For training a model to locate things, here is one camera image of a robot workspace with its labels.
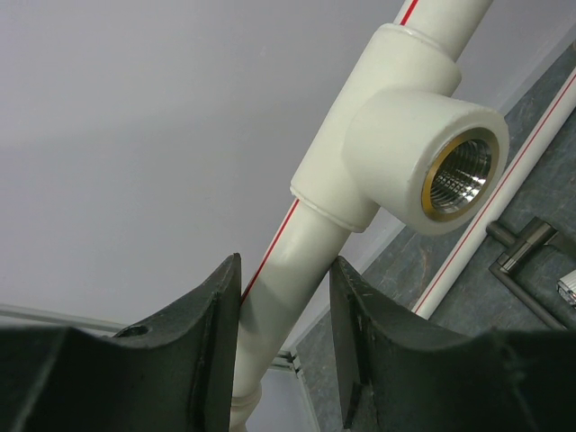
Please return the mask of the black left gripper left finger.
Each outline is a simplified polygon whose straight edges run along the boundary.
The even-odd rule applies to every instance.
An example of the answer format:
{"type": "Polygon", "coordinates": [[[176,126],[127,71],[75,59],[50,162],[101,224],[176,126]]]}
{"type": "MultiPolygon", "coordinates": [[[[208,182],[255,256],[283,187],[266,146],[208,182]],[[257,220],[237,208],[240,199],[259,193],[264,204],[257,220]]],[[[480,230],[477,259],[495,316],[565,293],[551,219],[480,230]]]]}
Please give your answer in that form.
{"type": "Polygon", "coordinates": [[[111,337],[2,328],[2,430],[227,430],[240,290],[232,254],[198,287],[111,337]]]}

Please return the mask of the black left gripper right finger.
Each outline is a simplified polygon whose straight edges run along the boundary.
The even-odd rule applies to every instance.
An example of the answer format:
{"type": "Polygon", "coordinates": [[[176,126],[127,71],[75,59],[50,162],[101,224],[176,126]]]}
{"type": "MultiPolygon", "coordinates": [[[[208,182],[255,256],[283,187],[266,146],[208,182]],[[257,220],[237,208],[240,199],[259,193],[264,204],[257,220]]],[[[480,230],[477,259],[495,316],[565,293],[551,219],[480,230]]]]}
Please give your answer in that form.
{"type": "Polygon", "coordinates": [[[343,257],[329,295],[345,429],[574,430],[573,332],[467,337],[386,297],[343,257]]]}

